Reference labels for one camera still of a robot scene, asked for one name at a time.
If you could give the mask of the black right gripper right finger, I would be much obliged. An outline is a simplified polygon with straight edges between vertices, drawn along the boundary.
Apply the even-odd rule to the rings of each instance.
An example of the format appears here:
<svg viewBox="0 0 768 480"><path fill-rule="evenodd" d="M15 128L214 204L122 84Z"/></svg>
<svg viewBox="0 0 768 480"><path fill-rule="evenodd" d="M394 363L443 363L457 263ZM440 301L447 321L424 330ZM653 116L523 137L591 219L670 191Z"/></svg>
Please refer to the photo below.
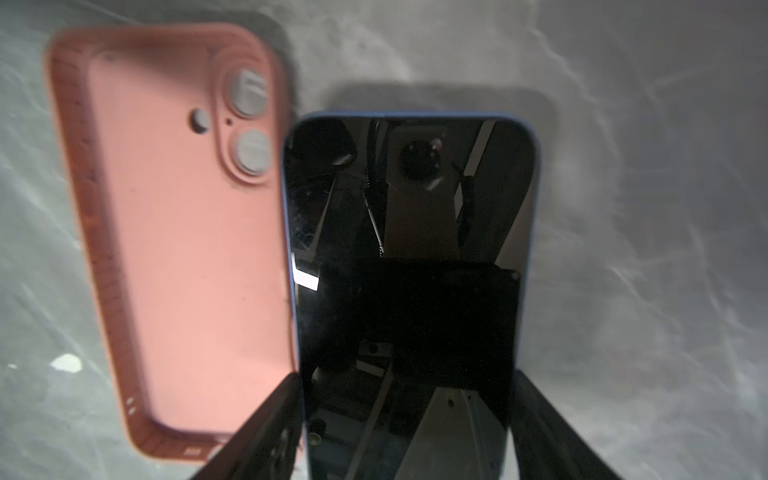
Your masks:
<svg viewBox="0 0 768 480"><path fill-rule="evenodd" d="M521 479L620 479L520 370L510 426Z"/></svg>

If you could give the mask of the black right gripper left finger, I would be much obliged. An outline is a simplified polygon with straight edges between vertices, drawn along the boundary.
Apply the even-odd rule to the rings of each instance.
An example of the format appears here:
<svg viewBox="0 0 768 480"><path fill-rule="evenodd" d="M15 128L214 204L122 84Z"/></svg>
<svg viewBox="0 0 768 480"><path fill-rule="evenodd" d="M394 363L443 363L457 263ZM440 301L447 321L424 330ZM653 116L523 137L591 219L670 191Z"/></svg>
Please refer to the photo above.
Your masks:
<svg viewBox="0 0 768 480"><path fill-rule="evenodd" d="M302 431L301 381L291 373L193 480L286 480Z"/></svg>

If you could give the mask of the blue edged smartphone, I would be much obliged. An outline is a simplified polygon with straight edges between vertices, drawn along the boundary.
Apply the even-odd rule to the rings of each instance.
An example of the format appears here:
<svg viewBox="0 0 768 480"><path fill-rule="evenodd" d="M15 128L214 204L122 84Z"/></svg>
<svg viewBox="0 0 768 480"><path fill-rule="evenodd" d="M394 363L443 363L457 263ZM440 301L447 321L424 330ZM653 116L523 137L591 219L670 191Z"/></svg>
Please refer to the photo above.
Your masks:
<svg viewBox="0 0 768 480"><path fill-rule="evenodd" d="M283 179L311 479L497 479L538 143L504 116L324 114Z"/></svg>

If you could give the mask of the pink phone case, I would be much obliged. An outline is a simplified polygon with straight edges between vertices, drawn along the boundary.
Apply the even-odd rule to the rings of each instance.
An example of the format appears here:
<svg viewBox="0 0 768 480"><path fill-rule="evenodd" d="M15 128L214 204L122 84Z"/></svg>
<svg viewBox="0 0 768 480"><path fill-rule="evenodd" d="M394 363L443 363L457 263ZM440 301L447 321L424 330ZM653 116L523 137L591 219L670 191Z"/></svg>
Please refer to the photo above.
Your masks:
<svg viewBox="0 0 768 480"><path fill-rule="evenodd" d="M127 436L206 461L296 368L284 69L230 23L67 29L45 64Z"/></svg>

